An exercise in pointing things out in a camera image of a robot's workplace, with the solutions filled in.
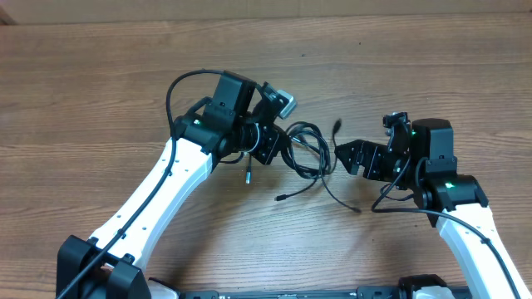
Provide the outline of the black USB cable short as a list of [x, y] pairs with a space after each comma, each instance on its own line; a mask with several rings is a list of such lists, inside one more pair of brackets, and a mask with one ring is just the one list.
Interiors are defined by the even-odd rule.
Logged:
[[[314, 168], [318, 166], [318, 155], [317, 154], [314, 154], [308, 149], [302, 147], [301, 145], [293, 144], [293, 148], [294, 148], [295, 158], [300, 164], [314, 167]], [[280, 158], [282, 159], [281, 150], [278, 152], [278, 154], [280, 155]]]

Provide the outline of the black USB cable long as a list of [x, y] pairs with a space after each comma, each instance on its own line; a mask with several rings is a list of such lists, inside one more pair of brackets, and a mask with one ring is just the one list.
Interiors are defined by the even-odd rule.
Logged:
[[[354, 213], [361, 212], [359, 208], [349, 206], [338, 199], [329, 189], [325, 178], [328, 175], [333, 174], [337, 166], [337, 158], [332, 158], [331, 148], [329, 147], [326, 139], [323, 137], [321, 130], [315, 124], [307, 121], [295, 122], [284, 131], [284, 137], [285, 145], [281, 149], [283, 162], [290, 169], [294, 170], [299, 177], [311, 180], [312, 183], [309, 186], [292, 194], [279, 195], [275, 199], [276, 201], [283, 201], [304, 193], [312, 188], [318, 181], [320, 181], [328, 194], [337, 203], [341, 204], [344, 208], [350, 209]], [[295, 158], [293, 144], [301, 145], [314, 154], [317, 154], [318, 166], [314, 168], [300, 164]]]

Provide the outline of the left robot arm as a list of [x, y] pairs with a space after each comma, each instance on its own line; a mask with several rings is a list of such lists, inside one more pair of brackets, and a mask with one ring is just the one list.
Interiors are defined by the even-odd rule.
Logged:
[[212, 96], [184, 115], [167, 117], [170, 138], [135, 192], [88, 239], [70, 236], [57, 254], [58, 298], [178, 298], [145, 271], [161, 235], [188, 196], [233, 153], [270, 164], [280, 150], [277, 118], [297, 105], [292, 95], [230, 71], [217, 71]]

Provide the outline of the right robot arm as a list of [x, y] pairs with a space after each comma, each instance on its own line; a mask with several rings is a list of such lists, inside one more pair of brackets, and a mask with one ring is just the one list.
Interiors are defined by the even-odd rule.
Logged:
[[450, 121], [409, 121], [407, 114], [382, 119], [389, 141], [354, 140], [335, 149], [349, 174], [412, 191], [412, 213], [425, 214], [452, 251], [474, 298], [529, 298], [497, 232], [487, 195], [472, 175], [459, 174]]

